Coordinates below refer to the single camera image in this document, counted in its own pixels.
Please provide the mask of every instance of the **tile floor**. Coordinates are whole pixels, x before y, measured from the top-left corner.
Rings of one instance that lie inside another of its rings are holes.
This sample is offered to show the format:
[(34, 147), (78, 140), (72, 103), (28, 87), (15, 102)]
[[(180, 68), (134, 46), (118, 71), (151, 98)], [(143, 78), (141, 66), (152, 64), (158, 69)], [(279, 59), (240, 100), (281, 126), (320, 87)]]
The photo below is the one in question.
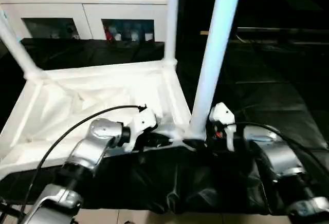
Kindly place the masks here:
[[(196, 214), (156, 215), (149, 211), (131, 210), (80, 210), (79, 224), (290, 224), (285, 216)], [(5, 224), (16, 224), (7, 217)]]

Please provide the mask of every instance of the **white metal frame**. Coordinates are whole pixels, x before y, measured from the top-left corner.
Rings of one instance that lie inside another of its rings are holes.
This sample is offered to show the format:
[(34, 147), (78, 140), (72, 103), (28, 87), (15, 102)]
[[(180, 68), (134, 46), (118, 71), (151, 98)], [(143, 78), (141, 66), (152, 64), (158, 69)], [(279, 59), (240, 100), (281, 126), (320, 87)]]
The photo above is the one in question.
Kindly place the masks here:
[(192, 118), (187, 130), (189, 137), (206, 138), (206, 122), (221, 72), (238, 1), (215, 1)]
[[(187, 130), (189, 137), (205, 139), (205, 125), (221, 71), (237, 3), (238, 0), (215, 1), (192, 118)], [(167, 38), (163, 62), (173, 66), (176, 64), (177, 15), (178, 0), (168, 0)], [(25, 76), (29, 76), (31, 73), (33, 76), (39, 74), (39, 69), (3, 20), (0, 21), (0, 36), (23, 68)]]

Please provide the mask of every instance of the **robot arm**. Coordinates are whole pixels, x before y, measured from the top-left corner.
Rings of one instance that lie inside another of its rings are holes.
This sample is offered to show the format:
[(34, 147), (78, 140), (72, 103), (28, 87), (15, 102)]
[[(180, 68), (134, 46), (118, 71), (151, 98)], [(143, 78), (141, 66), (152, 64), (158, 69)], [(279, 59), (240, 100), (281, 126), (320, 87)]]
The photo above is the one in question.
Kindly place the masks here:
[(246, 126), (243, 137), (257, 145), (261, 162), (292, 223), (329, 223), (329, 201), (317, 195), (295, 152), (273, 132)]
[(43, 190), (24, 224), (70, 224), (78, 213), (97, 168), (109, 148), (123, 147), (131, 152), (137, 137), (156, 126), (150, 109), (140, 112), (128, 126), (107, 119), (94, 120), (87, 135), (74, 148), (56, 175)]

